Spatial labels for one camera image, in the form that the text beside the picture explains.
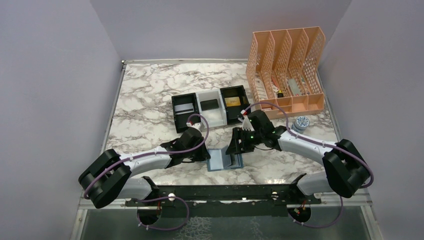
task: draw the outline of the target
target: marble tabletop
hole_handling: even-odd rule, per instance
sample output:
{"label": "marble tabletop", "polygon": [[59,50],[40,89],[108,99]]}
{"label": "marble tabletop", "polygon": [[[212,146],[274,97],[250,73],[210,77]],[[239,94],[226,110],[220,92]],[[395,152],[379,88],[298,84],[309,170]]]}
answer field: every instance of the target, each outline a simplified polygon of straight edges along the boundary
{"label": "marble tabletop", "polygon": [[[181,134],[175,130],[171,96],[238,85],[244,86],[253,103],[245,63],[128,64],[106,149],[136,153],[178,138]],[[310,125],[305,135],[337,140],[327,107],[322,113],[307,117]],[[284,126],[285,120],[275,119],[272,123]],[[212,128],[206,146],[228,145],[235,126]],[[244,168],[240,169],[208,172],[205,163],[195,162],[151,170],[140,177],[149,176],[157,185],[284,184],[302,173],[324,170],[318,163],[291,152],[256,149],[242,157]]]}

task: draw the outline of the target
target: table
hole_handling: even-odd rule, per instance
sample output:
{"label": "table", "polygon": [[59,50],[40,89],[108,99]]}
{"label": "table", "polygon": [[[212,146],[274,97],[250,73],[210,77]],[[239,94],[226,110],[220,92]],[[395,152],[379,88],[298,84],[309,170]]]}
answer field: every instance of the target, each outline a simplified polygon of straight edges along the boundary
{"label": "table", "polygon": [[[171,96],[243,85],[253,103],[246,78],[246,63],[127,64],[118,95],[106,149],[121,154],[150,150],[178,138],[174,125]],[[320,114],[308,115],[305,135],[337,141],[327,106]],[[284,119],[272,120],[275,126]],[[236,125],[212,128],[208,148],[228,145]],[[321,172],[318,163],[284,151],[261,151],[242,155],[244,168],[208,172],[205,163],[180,164],[145,172],[157,185],[284,184],[302,173]]]}

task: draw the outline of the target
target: gray wall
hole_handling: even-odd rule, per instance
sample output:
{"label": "gray wall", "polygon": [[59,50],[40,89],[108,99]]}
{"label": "gray wall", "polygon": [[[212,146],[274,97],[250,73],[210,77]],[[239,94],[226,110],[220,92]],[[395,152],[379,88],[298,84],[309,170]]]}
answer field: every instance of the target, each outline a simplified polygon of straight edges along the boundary
{"label": "gray wall", "polygon": [[320,73],[344,138],[375,173],[385,239],[423,239],[424,1],[353,0]]}
{"label": "gray wall", "polygon": [[252,32],[320,26],[351,0],[91,0],[121,59],[247,59]]}
{"label": "gray wall", "polygon": [[0,1],[0,238],[70,237],[118,86],[88,0]]}

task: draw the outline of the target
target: purple cable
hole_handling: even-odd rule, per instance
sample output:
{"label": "purple cable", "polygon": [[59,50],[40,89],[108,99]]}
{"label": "purple cable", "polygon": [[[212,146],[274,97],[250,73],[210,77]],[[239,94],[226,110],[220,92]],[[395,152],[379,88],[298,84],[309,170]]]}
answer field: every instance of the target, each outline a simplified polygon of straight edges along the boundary
{"label": "purple cable", "polygon": [[[256,102],[256,103],[253,103],[250,106],[246,107],[245,111],[247,112],[251,107],[253,107],[255,105],[258,105],[258,104],[268,104],[268,105],[274,106],[277,109],[279,109],[284,114],[284,117],[285,117],[285,128],[287,128],[287,131],[292,136],[298,137],[299,139],[305,140],[306,142],[309,142],[309,143],[312,143],[312,144],[316,144],[316,145],[319,145],[319,146],[322,146],[323,145],[322,142],[315,141],[315,140],[309,139],[307,137],[304,137],[304,136],[298,135],[297,133],[292,132],[292,130],[289,128],[289,116],[287,115],[287,113],[281,107],[279,107],[279,106],[277,106],[277,105],[275,105],[273,103],[270,103],[270,102]],[[374,173],[373,173],[373,171],[371,171],[370,167],[362,159],[360,159],[359,157],[353,155],[352,153],[350,153],[350,152],[348,152],[348,151],[346,151],[346,150],[344,150],[344,149],[342,149],[342,148],[340,148],[338,146],[334,146],[334,145],[331,145],[331,144],[328,144],[328,143],[324,143],[324,147],[329,147],[329,148],[332,148],[332,149],[336,149],[336,150],[338,150],[338,151],[340,151],[340,152],[342,152],[342,153],[344,153],[346,155],[349,155],[350,157],[352,157],[353,159],[355,159],[356,161],[358,161],[368,171],[368,173],[369,173],[369,182],[367,184],[365,184],[365,185],[362,185],[360,187],[361,189],[368,188],[369,186],[371,186],[371,184],[373,184],[373,182],[374,182]]]}
{"label": "purple cable", "polygon": [[340,197],[340,212],[338,213],[337,218],[334,221],[332,221],[328,224],[321,225],[321,226],[314,226],[314,225],[309,225],[309,224],[305,224],[305,223],[302,224],[301,222],[296,221],[291,215],[289,215],[289,216],[294,220],[295,223],[302,225],[303,227],[308,227],[308,228],[312,228],[312,229],[323,229],[323,228],[331,227],[340,220],[340,217],[343,214],[343,210],[344,210],[344,208],[343,208],[343,198],[342,198],[342,196],[339,196],[339,197]]}
{"label": "purple cable", "polygon": [[[135,156],[132,157],[132,159],[133,160],[134,159],[139,159],[139,158],[142,158],[142,157],[145,157],[145,156],[156,155],[156,154],[184,154],[184,153],[188,153],[188,152],[191,152],[191,151],[194,151],[194,150],[200,148],[206,142],[206,139],[209,136],[209,124],[208,124],[208,121],[206,120],[206,118],[204,118],[202,115],[197,114],[197,113],[191,114],[188,117],[188,119],[187,119],[187,123],[190,121],[190,119],[193,116],[200,117],[201,119],[204,120],[204,123],[206,124],[206,136],[204,136],[203,141],[201,141],[201,143],[199,143],[199,145],[197,145],[197,146],[195,146],[193,148],[187,149],[187,150],[182,150],[182,151],[158,151],[158,152],[152,151],[152,152],[146,152],[146,153],[142,153],[142,154],[139,154],[139,155],[135,155]],[[101,172],[96,178],[94,178],[94,180],[90,183],[90,185],[88,185],[88,187],[85,189],[84,194],[83,194],[84,198],[85,199],[90,199],[90,197],[89,197],[89,191],[94,186],[94,184],[96,184],[97,181],[99,181],[99,179],[101,177],[103,177],[110,170],[114,169],[114,167],[118,166],[121,163],[124,163],[126,161],[129,161],[130,159],[131,159],[130,157],[127,157],[127,158],[124,158],[122,160],[119,160],[119,161],[115,162],[114,164],[110,165],[110,167],[106,168],[103,172]]]}
{"label": "purple cable", "polygon": [[158,198],[154,198],[154,199],[150,199],[150,200],[137,200],[137,201],[139,201],[140,203],[149,203],[149,202],[160,201],[160,200],[163,200],[163,199],[178,199],[185,205],[185,209],[187,209],[187,215],[185,216],[184,222],[182,222],[180,225],[178,225],[176,227],[171,227],[171,228],[161,228],[161,227],[156,227],[156,226],[144,225],[142,223],[142,221],[140,220],[140,214],[137,212],[137,220],[138,220],[138,223],[139,223],[138,226],[143,226],[143,227],[146,227],[147,229],[155,229],[155,230],[161,230],[161,231],[174,231],[174,230],[182,228],[184,225],[186,225],[189,222],[189,217],[190,217],[189,205],[181,197],[178,197],[178,196],[163,196],[163,197],[158,197]]}

